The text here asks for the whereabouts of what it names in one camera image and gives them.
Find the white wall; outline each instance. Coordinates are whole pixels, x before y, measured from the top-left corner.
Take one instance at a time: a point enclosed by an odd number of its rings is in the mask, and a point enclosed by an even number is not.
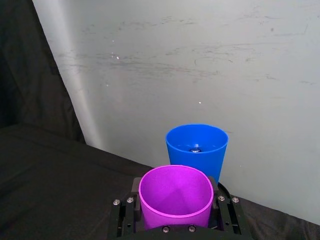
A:
[[[320,1],[33,1],[88,144],[158,166],[219,126],[233,194],[320,224]]]

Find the purple cup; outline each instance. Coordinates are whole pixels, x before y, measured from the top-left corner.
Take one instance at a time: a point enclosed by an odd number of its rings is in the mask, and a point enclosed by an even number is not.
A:
[[[214,190],[207,176],[195,168],[154,168],[141,179],[139,195],[146,230],[164,225],[208,226]]]

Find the plastic cup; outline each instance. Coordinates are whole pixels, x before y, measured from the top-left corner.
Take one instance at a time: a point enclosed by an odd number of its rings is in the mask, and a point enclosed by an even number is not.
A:
[[[207,124],[187,124],[170,130],[165,137],[170,163],[186,165],[212,176],[218,183],[228,135]]]
[[[154,168],[141,179],[139,195],[146,230],[164,225],[208,226],[214,191],[207,176],[195,168]]]

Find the cup rim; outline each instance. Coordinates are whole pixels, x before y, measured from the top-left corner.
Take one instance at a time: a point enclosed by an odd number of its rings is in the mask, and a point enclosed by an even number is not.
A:
[[[226,136],[226,141],[225,141],[225,144],[222,145],[221,147],[219,148],[216,148],[214,150],[210,150],[210,151],[201,151],[201,152],[197,152],[196,154],[207,154],[207,153],[213,153],[215,151],[219,151],[220,149],[223,149],[225,146],[227,146],[228,142],[229,142],[229,136],[228,134],[222,130],[221,128],[217,127],[217,126],[213,126],[213,125],[209,125],[209,124],[205,124],[205,123],[189,123],[189,124],[183,124],[183,125],[179,125],[179,126],[176,126],[174,128],[172,128],[170,131],[167,132],[167,134],[165,135],[165,142],[166,144],[168,144],[171,148],[173,148],[174,150],[176,151],[179,151],[179,152],[183,152],[183,153],[187,153],[187,154],[195,154],[194,152],[191,152],[191,151],[185,151],[185,150],[181,150],[175,146],[173,146],[169,141],[168,141],[168,135],[175,129],[178,129],[178,128],[181,128],[181,127],[185,127],[185,126],[191,126],[191,125],[202,125],[202,126],[208,126],[208,127],[212,127],[212,128],[215,128],[215,129],[219,129],[221,132],[223,132]]]
[[[150,174],[151,172],[153,171],[156,171],[158,169],[161,169],[161,168],[188,168],[188,169],[192,169],[193,171],[196,171],[198,173],[200,173],[201,175],[204,176],[204,178],[207,180],[208,184],[209,184],[209,188],[210,188],[210,192],[211,192],[211,197],[210,197],[210,200],[209,202],[203,207],[201,208],[200,210],[196,211],[196,212],[193,212],[193,213],[189,213],[189,214],[185,214],[185,215],[174,215],[174,214],[167,214],[167,213],[164,213],[164,212],[161,212],[161,211],[158,211],[156,209],[154,209],[153,207],[151,207],[149,204],[147,204],[147,202],[144,200],[144,197],[142,196],[141,194],[141,184],[144,180],[144,178]],[[180,219],[180,218],[189,218],[189,217],[193,217],[193,216],[196,216],[202,212],[204,212],[205,210],[207,210],[212,202],[213,202],[213,199],[214,199],[214,189],[212,187],[212,184],[209,180],[209,178],[200,170],[194,168],[194,167],[190,167],[190,166],[185,166],[185,165],[165,165],[165,166],[159,166],[159,167],[155,167],[154,169],[148,171],[141,179],[140,183],[139,183],[139,196],[140,196],[140,200],[141,202],[149,209],[151,210],[152,212],[156,213],[156,214],[159,214],[163,217],[167,217],[167,218],[175,218],[175,219]]]

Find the bolt head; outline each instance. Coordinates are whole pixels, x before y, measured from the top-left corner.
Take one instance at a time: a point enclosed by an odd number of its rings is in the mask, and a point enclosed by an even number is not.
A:
[[[168,227],[168,226],[164,226],[162,228],[162,232],[164,232],[164,233],[168,233],[169,231],[170,231],[170,227]]]
[[[194,233],[194,232],[196,231],[196,227],[193,226],[193,225],[190,225],[190,226],[188,227],[188,230],[189,230],[189,232]]]
[[[218,196],[218,199],[223,202],[224,200],[226,200],[226,198],[224,196]]]
[[[117,206],[117,205],[119,205],[119,204],[120,204],[120,200],[119,200],[119,199],[115,199],[115,200],[113,201],[113,205]]]
[[[200,153],[201,150],[199,148],[192,148],[192,149],[190,149],[190,152],[192,152],[192,153]]]
[[[232,198],[232,202],[234,202],[235,204],[237,204],[238,202],[240,202],[239,198],[237,197],[233,197]]]
[[[126,200],[126,202],[127,203],[133,203],[133,201],[134,201],[134,198],[131,196],[131,197],[129,197],[127,200]]]

